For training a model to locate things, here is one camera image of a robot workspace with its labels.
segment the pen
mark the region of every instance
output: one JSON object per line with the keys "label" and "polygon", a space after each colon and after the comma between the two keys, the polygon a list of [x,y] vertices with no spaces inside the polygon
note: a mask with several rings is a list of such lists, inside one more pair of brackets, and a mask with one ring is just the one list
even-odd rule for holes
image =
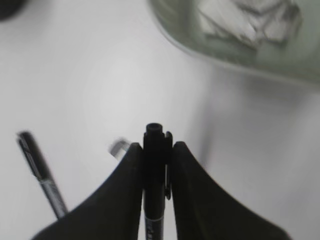
{"label": "pen", "polygon": [[18,133],[18,144],[31,168],[32,174],[37,178],[46,195],[57,219],[61,219],[67,214],[67,207],[59,193],[50,170],[42,156],[36,141],[31,133],[23,131]]}

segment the small white object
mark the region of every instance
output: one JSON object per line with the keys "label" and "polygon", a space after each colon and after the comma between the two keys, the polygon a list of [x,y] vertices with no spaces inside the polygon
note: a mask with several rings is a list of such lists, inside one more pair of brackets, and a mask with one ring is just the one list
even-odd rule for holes
{"label": "small white object", "polygon": [[217,38],[229,38],[230,34],[228,34],[226,31],[221,29],[219,26],[215,25],[213,22],[211,22],[207,17],[203,16],[201,13],[198,15],[199,17],[199,24],[201,27],[202,32],[211,37],[217,37]]}
{"label": "small white object", "polygon": [[302,22],[301,12],[296,5],[283,6],[264,29],[265,37],[272,42],[283,42],[296,32]]}
{"label": "small white object", "polygon": [[245,14],[230,0],[205,0],[198,5],[199,11],[215,25],[242,42],[255,46],[257,33]]}
{"label": "small white object", "polygon": [[288,0],[232,0],[239,7],[262,14],[274,9],[281,3],[288,2]]}

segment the pen barrel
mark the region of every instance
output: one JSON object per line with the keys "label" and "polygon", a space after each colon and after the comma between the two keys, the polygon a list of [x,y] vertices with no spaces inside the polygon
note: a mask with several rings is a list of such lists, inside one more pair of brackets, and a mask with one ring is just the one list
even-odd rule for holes
{"label": "pen barrel", "polygon": [[56,184],[50,179],[45,179],[40,181],[40,185],[54,211],[54,214],[56,215],[56,218],[63,218],[67,214],[68,210]]}
{"label": "pen barrel", "polygon": [[143,138],[143,153],[145,238],[162,240],[165,213],[166,140],[160,124],[147,125]]}

